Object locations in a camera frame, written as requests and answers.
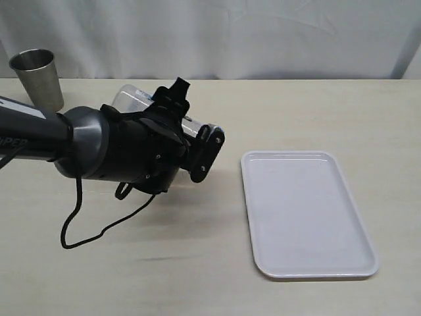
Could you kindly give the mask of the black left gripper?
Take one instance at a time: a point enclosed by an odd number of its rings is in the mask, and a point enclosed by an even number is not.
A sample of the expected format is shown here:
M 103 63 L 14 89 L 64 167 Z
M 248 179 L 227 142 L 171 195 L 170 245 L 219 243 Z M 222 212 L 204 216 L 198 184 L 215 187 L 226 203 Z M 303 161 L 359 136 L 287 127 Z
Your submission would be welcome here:
M 191 168 L 193 141 L 182 127 L 190 108 L 189 87 L 189 82 L 177 77 L 169 88 L 159 86 L 153 95 L 139 95 L 137 121 L 147 130 L 144 162 L 150 171 Z

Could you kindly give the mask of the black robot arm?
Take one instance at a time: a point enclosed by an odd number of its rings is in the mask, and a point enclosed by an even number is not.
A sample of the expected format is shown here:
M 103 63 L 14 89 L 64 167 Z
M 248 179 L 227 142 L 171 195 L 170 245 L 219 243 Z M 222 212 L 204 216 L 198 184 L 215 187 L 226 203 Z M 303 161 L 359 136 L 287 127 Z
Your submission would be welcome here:
M 1 98 L 1 165 L 13 159 L 54 163 L 69 178 L 119 182 L 147 194 L 166 192 L 189 155 L 182 119 L 189 84 L 157 88 L 144 110 L 110 105 L 42 111 Z

